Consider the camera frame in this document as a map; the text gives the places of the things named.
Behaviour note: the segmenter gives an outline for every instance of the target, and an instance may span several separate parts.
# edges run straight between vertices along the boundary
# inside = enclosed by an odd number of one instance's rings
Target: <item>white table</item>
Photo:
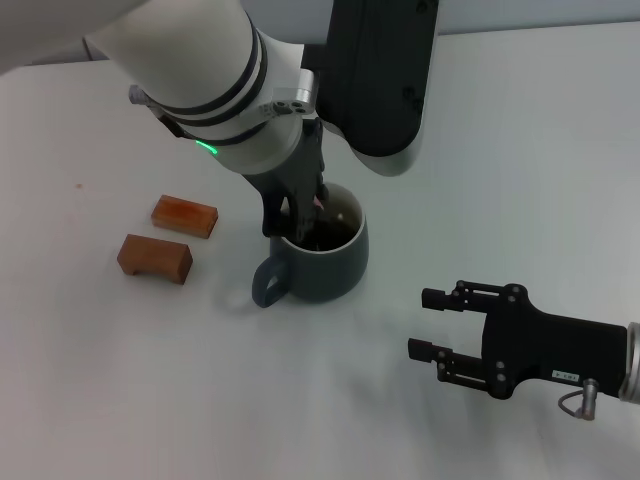
[[[365,280],[325,306],[250,300],[258,194],[127,100],[104,63],[0,79],[0,465],[17,479],[637,479],[640,408],[594,423],[538,381],[440,384],[409,337],[479,355],[483,318],[420,308],[458,279],[638,321],[640,24],[440,38],[426,148],[398,178],[326,135],[362,200]],[[152,227],[161,194],[220,210]],[[127,233],[188,243],[186,285],[127,277]]]

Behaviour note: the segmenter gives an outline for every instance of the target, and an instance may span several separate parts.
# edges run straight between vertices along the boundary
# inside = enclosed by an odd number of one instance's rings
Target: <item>orange wooden block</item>
[[[218,221],[218,209],[163,195],[151,214],[156,227],[209,238]]]
[[[127,235],[118,254],[118,263],[127,275],[153,273],[183,285],[193,258],[189,247],[182,243]]]

